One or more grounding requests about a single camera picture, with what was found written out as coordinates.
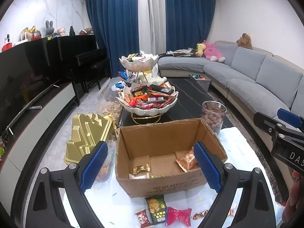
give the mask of white sheer curtain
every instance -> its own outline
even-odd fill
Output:
[[[166,52],[165,0],[138,0],[139,48],[145,53]]]

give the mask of human hand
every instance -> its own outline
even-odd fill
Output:
[[[292,176],[297,179],[291,187],[288,201],[282,213],[282,220],[285,224],[287,224],[291,220],[294,212],[298,208],[298,202],[300,199],[300,183],[302,175],[294,170]]]

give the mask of coffee table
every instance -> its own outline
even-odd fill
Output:
[[[168,81],[175,87],[175,90],[178,91],[179,94],[175,106],[163,114],[159,122],[200,118],[203,102],[213,100],[208,93],[202,87],[194,85],[190,78],[168,78]],[[153,123],[156,120],[157,118],[145,119],[142,123]],[[123,109],[119,126],[131,125],[136,125],[136,123],[131,118],[130,113]],[[232,123],[225,117],[222,128],[231,127],[233,127]]]
[[[178,101],[174,107],[162,115],[160,122],[199,118],[201,116],[203,102],[211,101],[212,98],[202,88],[193,85],[189,78],[169,78],[168,81],[175,86],[176,90],[179,92]],[[145,120],[145,123],[148,122],[154,121],[153,119]],[[136,125],[132,120],[130,113],[126,110],[122,111],[119,123],[120,126]],[[232,163],[240,170],[252,171],[255,167],[259,167],[262,170],[270,189],[278,224],[283,208],[275,202],[271,184],[261,162],[247,143],[246,139],[240,131],[232,125],[228,118],[224,119],[222,128],[218,138],[226,150],[228,156],[226,162]],[[238,189],[233,205],[238,205],[241,194],[242,189]],[[95,181],[92,188],[85,192],[85,195],[93,211],[105,228],[140,227],[138,218],[134,215],[134,211],[143,207],[147,208],[145,198],[130,198],[118,184],[113,169],[110,178],[106,182],[99,183]],[[209,209],[215,196],[215,190],[210,189],[209,185],[205,184],[187,191],[167,194],[165,195],[165,201],[167,206],[176,209],[192,208],[191,216],[193,216],[195,213]],[[64,195],[63,206],[70,224],[73,227],[79,227],[66,194]],[[229,227],[232,220],[232,216],[227,217],[223,228]],[[191,227],[198,227],[201,221],[201,219],[193,220],[191,218]],[[165,224],[162,223],[156,227],[165,227]],[[170,227],[182,228],[185,226],[182,223],[175,222]]]

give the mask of sofa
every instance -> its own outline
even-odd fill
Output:
[[[271,137],[254,125],[253,116],[262,112],[297,130],[278,119],[277,111],[283,108],[304,117],[304,70],[263,49],[250,50],[225,41],[217,41],[215,47],[226,58],[224,63],[206,58],[169,56],[159,59],[160,73],[166,77],[206,74],[212,80],[211,84],[244,116],[271,151]],[[294,182],[291,169],[281,161],[275,161],[290,190]]]

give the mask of tv stand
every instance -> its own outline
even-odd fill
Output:
[[[58,127],[77,104],[71,82],[57,84],[31,106],[40,110],[25,110],[7,136],[6,153],[0,162],[0,202],[6,212],[21,225],[22,204],[27,187]]]

